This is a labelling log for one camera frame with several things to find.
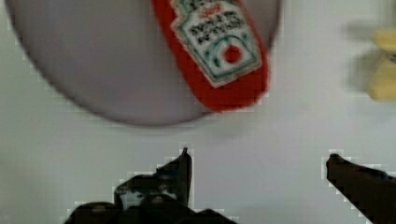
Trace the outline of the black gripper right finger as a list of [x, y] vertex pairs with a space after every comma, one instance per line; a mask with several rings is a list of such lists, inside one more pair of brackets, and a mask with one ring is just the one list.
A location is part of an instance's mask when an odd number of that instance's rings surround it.
[[395, 177], [339, 154], [326, 161], [326, 178], [373, 224], [395, 224]]

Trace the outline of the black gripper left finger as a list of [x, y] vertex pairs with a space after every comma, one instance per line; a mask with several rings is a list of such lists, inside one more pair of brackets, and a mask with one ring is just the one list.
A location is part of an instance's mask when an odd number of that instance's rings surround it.
[[64, 224], [237, 224], [212, 209], [190, 209], [191, 178], [192, 158], [184, 148], [153, 174], [118, 185], [112, 203], [84, 203]]

